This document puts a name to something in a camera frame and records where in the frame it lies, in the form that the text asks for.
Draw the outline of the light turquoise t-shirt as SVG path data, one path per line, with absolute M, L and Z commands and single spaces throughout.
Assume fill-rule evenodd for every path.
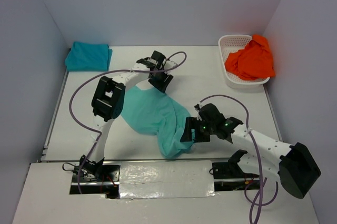
M 176 158 L 191 151 L 193 142 L 180 142 L 188 110 L 170 96 L 155 88 L 133 87 L 124 98 L 121 116 L 137 133 L 157 137 L 160 153 Z

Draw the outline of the teal t-shirt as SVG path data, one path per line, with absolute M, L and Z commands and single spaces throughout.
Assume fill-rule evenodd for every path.
M 65 59 L 68 72 L 106 72 L 113 50 L 108 44 L 74 42 Z

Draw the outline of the orange t-shirt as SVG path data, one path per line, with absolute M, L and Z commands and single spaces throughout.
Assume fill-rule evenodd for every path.
M 273 56 L 268 40 L 259 34 L 235 53 L 229 53 L 224 63 L 226 70 L 242 80 L 274 77 Z

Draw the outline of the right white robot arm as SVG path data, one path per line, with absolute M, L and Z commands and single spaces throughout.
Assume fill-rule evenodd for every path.
M 288 144 L 270 138 L 235 117 L 224 117 L 213 104 L 195 107 L 198 116 L 187 117 L 181 142 L 209 142 L 215 135 L 232 144 L 237 151 L 229 158 L 234 177 L 262 174 L 281 184 L 293 197 L 302 199 L 321 175 L 304 144 Z

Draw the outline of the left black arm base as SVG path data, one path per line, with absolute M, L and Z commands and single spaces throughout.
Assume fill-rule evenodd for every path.
M 85 164 L 80 168 L 79 164 L 65 162 L 62 164 L 62 170 L 72 173 L 71 195 L 101 194 L 108 199 L 120 197 L 121 166 L 118 164 L 100 161 L 98 164 Z

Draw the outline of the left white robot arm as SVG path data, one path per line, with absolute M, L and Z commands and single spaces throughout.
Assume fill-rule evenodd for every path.
M 91 181 L 103 175 L 104 150 L 109 130 L 114 120 L 121 114 L 125 94 L 138 83 L 148 80 L 151 85 L 165 92 L 173 79 L 169 70 L 177 66 L 162 53 L 154 51 L 151 57 L 141 58 L 135 65 L 114 77 L 103 76 L 99 79 L 91 105 L 93 108 L 93 141 L 87 154 L 80 158 L 81 175 Z

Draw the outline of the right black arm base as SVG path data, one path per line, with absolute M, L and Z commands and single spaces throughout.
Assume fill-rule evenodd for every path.
M 209 174 L 213 176 L 214 189 L 220 191 L 240 191 L 244 190 L 247 185 L 248 189 L 257 190 L 260 188 L 260 179 L 256 174 L 247 174 L 239 171 L 237 168 L 232 169 L 226 162 L 213 162 Z

